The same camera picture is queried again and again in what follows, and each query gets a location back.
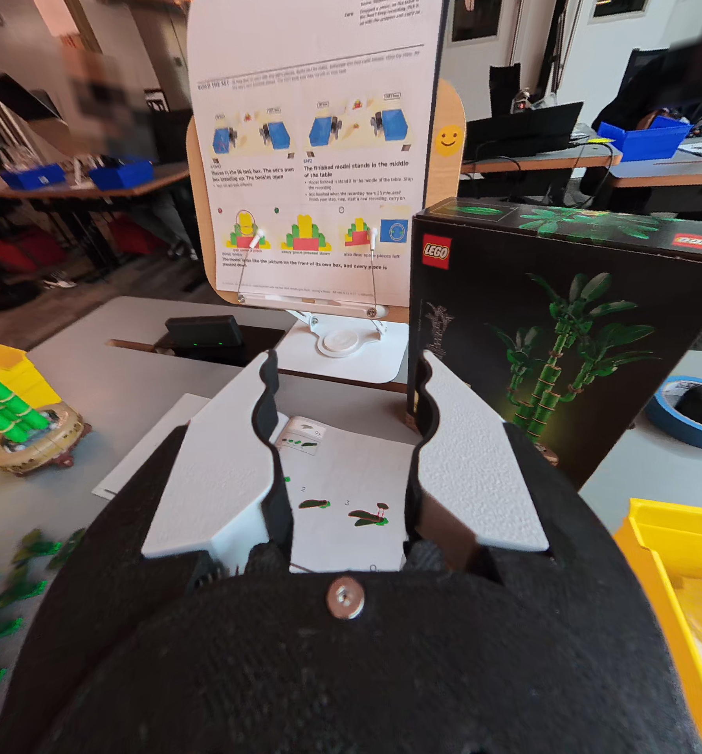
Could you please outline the yellow plastic bin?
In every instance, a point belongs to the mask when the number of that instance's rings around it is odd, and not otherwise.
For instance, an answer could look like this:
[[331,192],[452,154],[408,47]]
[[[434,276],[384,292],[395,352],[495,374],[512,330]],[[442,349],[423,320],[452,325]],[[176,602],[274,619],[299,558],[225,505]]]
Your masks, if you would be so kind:
[[702,638],[678,598],[687,580],[702,580],[702,508],[631,499],[614,539],[655,611],[702,736]]
[[0,344],[0,382],[35,409],[62,401],[25,351],[3,344]]

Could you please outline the wooden book stand board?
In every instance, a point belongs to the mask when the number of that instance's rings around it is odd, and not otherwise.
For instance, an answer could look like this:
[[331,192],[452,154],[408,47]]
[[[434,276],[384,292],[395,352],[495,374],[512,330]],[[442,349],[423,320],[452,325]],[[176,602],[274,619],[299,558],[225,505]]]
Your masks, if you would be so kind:
[[[461,139],[466,134],[466,117],[462,101],[449,81],[440,79],[435,94],[434,120],[431,146],[429,148],[428,175],[425,187],[424,207],[429,209],[457,194],[462,165],[463,145],[457,147],[451,156],[442,154],[437,146],[442,129],[454,125],[460,131]],[[216,286],[216,241],[211,218],[210,202],[207,195],[205,165],[199,147],[195,119],[191,118],[186,130],[186,154],[189,178],[195,203],[195,214],[201,242],[200,257],[205,279],[214,293],[230,306],[261,307],[267,309],[296,310],[323,315],[340,315],[365,320],[383,320],[406,324],[410,320],[409,303],[403,306],[384,305],[378,294],[371,302],[362,301],[358,296],[347,297],[339,294],[309,296],[268,296],[261,293],[243,292],[235,289],[218,289]]]

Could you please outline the green bamboo lego model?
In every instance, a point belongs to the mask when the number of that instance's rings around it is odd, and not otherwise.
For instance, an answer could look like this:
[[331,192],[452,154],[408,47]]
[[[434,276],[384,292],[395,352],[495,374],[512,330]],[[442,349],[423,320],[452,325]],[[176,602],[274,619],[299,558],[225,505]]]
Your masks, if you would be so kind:
[[24,477],[50,466],[70,468],[74,448],[91,432],[67,403],[34,408],[0,382],[0,470]]

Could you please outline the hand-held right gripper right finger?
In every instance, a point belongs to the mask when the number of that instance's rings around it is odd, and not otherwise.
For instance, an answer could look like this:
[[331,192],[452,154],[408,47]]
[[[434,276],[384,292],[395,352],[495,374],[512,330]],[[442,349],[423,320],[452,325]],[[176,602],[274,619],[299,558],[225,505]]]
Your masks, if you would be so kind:
[[412,457],[404,507],[410,542],[430,542],[463,571],[488,547],[548,553],[505,421],[430,350],[413,372]]

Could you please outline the blue tape roll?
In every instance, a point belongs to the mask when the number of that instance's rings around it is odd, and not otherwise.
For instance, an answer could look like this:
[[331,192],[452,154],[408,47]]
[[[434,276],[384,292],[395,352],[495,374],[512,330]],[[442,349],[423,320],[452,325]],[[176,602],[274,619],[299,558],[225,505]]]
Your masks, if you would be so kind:
[[675,410],[676,401],[694,384],[702,384],[702,379],[687,375],[669,377],[648,402],[645,414],[657,429],[668,436],[702,449],[702,425]]

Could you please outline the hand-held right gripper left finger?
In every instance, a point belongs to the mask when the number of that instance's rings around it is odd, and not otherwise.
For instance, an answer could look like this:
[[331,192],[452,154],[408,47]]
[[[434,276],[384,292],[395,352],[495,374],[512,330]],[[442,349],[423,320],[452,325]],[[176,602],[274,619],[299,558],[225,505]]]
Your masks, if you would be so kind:
[[234,575],[274,543],[290,560],[293,513],[275,441],[278,358],[264,351],[189,422],[141,553],[205,551]]

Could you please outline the blue plastic bin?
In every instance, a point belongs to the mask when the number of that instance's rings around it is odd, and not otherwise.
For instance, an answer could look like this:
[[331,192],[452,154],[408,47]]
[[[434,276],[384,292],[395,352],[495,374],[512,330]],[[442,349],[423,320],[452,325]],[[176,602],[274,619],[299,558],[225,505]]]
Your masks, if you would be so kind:
[[95,167],[88,178],[101,192],[134,189],[154,179],[154,166],[150,161],[135,161],[117,167]]
[[25,192],[66,183],[66,173],[58,163],[25,170],[1,170],[0,177],[10,189]]
[[601,138],[610,139],[621,152],[621,162],[653,161],[673,157],[692,127],[688,121],[658,115],[648,129],[623,130],[601,122],[597,133]]

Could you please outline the black laptop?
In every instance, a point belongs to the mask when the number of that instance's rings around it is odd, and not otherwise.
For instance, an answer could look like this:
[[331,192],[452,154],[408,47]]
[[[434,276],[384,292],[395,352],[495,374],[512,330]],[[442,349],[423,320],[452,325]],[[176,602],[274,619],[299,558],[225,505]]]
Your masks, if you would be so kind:
[[582,107],[583,102],[572,102],[469,121],[462,159],[532,157],[568,148]]

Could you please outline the black office chair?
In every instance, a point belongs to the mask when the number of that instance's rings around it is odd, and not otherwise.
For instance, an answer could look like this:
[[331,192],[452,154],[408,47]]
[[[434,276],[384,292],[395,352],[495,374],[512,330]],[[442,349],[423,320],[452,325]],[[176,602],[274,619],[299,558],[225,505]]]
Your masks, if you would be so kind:
[[488,85],[491,117],[509,115],[521,89],[521,64],[490,66]]

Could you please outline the black lego set box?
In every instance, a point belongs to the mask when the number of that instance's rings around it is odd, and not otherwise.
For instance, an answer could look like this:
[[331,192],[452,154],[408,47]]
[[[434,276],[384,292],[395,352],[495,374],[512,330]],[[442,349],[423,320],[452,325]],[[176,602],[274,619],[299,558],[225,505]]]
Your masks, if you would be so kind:
[[412,219],[431,351],[576,488],[702,332],[702,221],[450,198]]

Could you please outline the white stand base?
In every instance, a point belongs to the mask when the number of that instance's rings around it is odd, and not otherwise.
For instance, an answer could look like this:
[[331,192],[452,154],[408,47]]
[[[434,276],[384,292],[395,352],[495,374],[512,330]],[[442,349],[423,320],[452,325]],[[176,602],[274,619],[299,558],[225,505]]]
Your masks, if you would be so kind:
[[296,323],[277,346],[279,368],[346,382],[392,382],[409,341],[407,324],[289,311]]

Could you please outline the wooden edged desk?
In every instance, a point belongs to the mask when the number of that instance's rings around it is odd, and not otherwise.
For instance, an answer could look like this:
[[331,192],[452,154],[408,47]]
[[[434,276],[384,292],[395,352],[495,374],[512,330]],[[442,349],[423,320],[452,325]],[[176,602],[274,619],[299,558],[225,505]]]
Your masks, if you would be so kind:
[[8,187],[0,179],[0,198],[10,200],[40,200],[56,201],[66,199],[78,199],[82,201],[100,199],[110,200],[115,198],[137,198],[153,192],[166,189],[167,187],[189,178],[189,168],[186,162],[154,167],[152,180],[132,187],[103,191],[95,185],[76,186],[69,183],[60,183],[43,186],[34,190],[16,190]]
[[570,148],[554,152],[544,152],[536,156],[507,157],[496,156],[481,161],[462,162],[461,174],[490,174],[512,170],[574,170],[576,168],[610,168],[621,162],[622,153],[611,143],[578,142]]

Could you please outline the pile of green leaf pieces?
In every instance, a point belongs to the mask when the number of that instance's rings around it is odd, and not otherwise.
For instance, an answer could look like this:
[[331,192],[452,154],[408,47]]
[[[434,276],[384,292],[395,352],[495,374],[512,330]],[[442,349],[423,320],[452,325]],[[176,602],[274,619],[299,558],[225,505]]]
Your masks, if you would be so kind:
[[[47,579],[31,578],[29,573],[33,561],[48,558],[45,569],[48,572],[59,571],[85,533],[86,528],[77,529],[63,542],[46,539],[41,529],[34,529],[22,537],[0,589],[0,639],[16,634],[24,626],[23,617],[5,617],[4,611],[19,602],[40,597],[47,588]],[[6,674],[7,668],[0,667],[0,682]]]

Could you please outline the black rectangular device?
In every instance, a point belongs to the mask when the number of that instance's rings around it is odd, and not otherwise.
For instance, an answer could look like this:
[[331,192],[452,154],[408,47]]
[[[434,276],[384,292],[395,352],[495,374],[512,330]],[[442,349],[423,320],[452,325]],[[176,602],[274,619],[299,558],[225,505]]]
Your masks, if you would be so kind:
[[177,357],[229,363],[245,356],[244,336],[232,315],[171,317],[165,326]]

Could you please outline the open lego instruction booklet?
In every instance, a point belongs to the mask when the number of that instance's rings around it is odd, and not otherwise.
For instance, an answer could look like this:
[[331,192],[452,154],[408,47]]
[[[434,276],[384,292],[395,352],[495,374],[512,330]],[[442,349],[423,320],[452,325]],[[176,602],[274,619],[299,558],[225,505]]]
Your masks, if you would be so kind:
[[281,413],[271,441],[293,512],[289,569],[400,570],[412,446]]

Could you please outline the grey desk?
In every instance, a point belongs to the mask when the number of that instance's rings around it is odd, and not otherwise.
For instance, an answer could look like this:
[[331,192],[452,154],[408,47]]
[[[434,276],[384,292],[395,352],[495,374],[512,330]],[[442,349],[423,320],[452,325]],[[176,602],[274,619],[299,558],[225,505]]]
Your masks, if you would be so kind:
[[687,139],[669,158],[621,161],[610,170],[614,188],[702,186],[702,139]]

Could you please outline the white printed instruction sheet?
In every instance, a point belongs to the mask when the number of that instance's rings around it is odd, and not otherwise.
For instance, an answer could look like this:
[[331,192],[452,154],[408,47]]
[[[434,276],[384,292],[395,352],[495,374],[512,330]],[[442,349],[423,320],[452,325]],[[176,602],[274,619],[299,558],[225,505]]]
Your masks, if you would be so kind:
[[192,3],[189,87],[214,289],[407,305],[446,8]]

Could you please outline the red bag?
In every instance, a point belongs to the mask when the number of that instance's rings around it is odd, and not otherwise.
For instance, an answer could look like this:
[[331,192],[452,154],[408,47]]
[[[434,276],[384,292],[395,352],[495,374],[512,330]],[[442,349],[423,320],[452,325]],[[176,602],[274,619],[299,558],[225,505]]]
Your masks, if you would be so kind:
[[56,239],[36,225],[0,238],[0,270],[4,272],[36,272],[62,264],[67,259],[67,252]]
[[108,229],[118,250],[125,255],[148,256],[166,246],[164,241],[127,216],[110,221]]

